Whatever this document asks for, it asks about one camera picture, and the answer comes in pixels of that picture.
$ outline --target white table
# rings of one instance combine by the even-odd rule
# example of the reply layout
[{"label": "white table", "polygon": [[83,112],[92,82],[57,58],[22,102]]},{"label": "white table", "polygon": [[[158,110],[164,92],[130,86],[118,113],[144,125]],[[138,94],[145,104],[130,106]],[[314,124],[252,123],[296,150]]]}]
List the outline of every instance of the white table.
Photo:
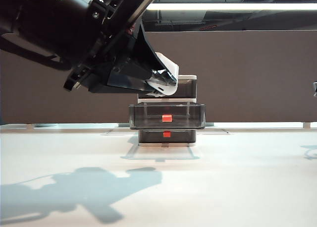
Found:
[{"label": "white table", "polygon": [[233,129],[190,149],[106,131],[2,129],[2,225],[317,226],[317,129]]}]

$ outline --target ceiling light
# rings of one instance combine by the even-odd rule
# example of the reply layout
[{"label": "ceiling light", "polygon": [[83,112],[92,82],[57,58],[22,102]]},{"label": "ceiling light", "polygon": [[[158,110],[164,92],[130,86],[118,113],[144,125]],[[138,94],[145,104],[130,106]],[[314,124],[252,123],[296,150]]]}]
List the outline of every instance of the ceiling light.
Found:
[{"label": "ceiling light", "polygon": [[317,10],[317,3],[152,3],[147,10]]}]

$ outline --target gray backdrop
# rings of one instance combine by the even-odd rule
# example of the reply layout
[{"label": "gray backdrop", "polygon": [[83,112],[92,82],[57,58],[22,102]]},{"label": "gray backdrop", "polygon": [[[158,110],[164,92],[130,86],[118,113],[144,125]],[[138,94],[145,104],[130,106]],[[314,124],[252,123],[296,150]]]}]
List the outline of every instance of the gray backdrop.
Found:
[{"label": "gray backdrop", "polygon": [[[208,122],[317,121],[317,31],[147,33],[154,49],[198,76]],[[63,90],[68,72],[1,52],[8,123],[127,122],[136,95]]]}]

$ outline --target box stack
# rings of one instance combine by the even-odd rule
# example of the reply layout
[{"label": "box stack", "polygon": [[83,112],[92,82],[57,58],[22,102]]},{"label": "box stack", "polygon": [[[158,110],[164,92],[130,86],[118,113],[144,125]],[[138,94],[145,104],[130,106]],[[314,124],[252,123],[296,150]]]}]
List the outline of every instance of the box stack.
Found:
[{"label": "box stack", "polygon": [[129,106],[130,128],[139,131],[139,146],[193,146],[196,130],[206,125],[205,105],[197,104],[197,77],[179,75],[174,95],[139,94]]}]

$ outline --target dark plastic drawer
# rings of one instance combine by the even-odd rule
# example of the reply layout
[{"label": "dark plastic drawer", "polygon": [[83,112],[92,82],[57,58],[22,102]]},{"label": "dark plastic drawer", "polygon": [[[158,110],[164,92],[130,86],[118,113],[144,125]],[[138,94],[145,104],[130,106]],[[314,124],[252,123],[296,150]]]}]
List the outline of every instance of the dark plastic drawer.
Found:
[{"label": "dark plastic drawer", "polygon": [[139,103],[130,105],[131,129],[202,129],[205,105],[183,103]]},{"label": "dark plastic drawer", "polygon": [[196,130],[139,130],[139,143],[195,143]]},{"label": "dark plastic drawer", "polygon": [[[171,96],[162,98],[196,98],[197,80],[178,80],[177,91]],[[146,94],[138,94],[139,99],[153,98]]]}]

